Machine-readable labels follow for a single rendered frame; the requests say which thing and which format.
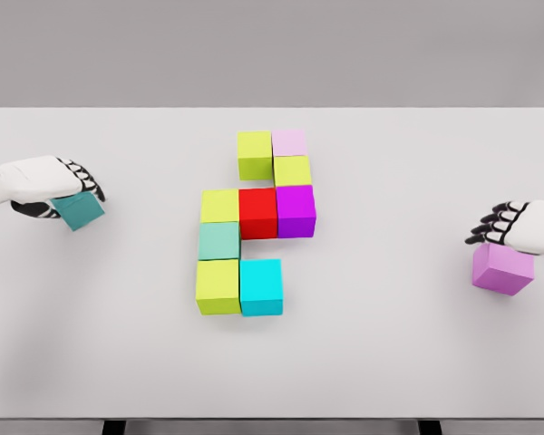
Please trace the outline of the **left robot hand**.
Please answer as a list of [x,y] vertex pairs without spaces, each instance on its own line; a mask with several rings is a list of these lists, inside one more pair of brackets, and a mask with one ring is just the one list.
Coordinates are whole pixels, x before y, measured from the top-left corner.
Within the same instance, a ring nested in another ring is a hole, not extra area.
[[83,165],[53,155],[20,159],[0,165],[5,197],[11,208],[30,218],[58,218],[49,204],[80,192],[92,192],[101,202],[106,200],[102,187]]

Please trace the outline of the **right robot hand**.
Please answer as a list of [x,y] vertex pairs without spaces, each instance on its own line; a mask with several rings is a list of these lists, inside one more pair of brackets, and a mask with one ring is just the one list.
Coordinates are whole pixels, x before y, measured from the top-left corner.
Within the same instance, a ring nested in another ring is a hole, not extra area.
[[544,200],[506,201],[480,219],[466,245],[490,243],[532,256],[544,256]]

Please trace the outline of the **dark teal cube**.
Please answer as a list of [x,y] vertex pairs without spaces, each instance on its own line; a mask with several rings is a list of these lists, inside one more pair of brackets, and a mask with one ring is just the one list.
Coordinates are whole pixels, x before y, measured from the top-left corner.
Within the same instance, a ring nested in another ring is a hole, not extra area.
[[76,231],[104,215],[100,201],[92,192],[84,191],[64,198],[53,198],[53,208],[66,225]]

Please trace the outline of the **orchid purple cube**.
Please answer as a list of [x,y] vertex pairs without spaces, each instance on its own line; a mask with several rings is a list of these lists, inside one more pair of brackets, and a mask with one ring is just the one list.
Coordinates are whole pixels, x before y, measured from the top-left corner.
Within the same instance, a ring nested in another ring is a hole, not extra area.
[[482,244],[472,255],[471,283],[503,295],[516,295],[535,277],[534,257],[508,246]]

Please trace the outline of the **yellow-green cube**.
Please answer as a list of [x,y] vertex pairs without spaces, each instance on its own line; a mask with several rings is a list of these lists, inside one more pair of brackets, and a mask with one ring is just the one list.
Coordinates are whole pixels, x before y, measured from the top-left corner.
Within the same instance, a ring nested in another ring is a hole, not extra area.
[[199,261],[195,300],[202,315],[240,314],[239,261]]
[[237,188],[203,190],[200,222],[239,222],[239,190]]
[[240,180],[273,178],[272,140],[269,130],[240,131],[237,134]]
[[276,156],[273,158],[276,187],[311,185],[308,156]]

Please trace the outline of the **mint green cube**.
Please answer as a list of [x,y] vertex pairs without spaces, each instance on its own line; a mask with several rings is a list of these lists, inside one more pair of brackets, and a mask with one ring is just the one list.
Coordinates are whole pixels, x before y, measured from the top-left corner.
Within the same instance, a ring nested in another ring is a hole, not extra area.
[[238,222],[201,223],[199,227],[199,260],[240,259]]

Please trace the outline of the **red cube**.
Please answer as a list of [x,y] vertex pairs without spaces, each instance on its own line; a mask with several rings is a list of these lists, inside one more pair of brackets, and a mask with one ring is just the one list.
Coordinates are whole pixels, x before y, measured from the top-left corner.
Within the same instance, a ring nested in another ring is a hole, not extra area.
[[239,191],[239,226],[243,240],[277,238],[275,188],[246,188]]

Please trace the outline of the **vivid purple cube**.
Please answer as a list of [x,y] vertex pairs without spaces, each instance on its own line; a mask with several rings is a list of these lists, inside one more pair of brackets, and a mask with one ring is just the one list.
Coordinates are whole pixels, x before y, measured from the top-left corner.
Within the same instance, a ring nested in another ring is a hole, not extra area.
[[277,236],[313,237],[316,203],[312,185],[277,187]]

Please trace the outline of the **cyan cube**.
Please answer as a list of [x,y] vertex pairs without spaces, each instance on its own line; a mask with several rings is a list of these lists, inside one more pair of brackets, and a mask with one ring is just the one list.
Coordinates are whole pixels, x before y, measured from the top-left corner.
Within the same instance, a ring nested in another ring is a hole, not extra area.
[[281,315],[284,287],[280,259],[239,262],[239,302],[243,316]]

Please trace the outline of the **pale pink cube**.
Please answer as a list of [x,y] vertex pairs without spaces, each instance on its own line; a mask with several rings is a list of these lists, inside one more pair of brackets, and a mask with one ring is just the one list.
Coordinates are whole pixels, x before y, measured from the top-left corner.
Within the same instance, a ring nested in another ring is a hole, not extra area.
[[272,130],[271,141],[274,157],[304,156],[307,154],[304,130]]

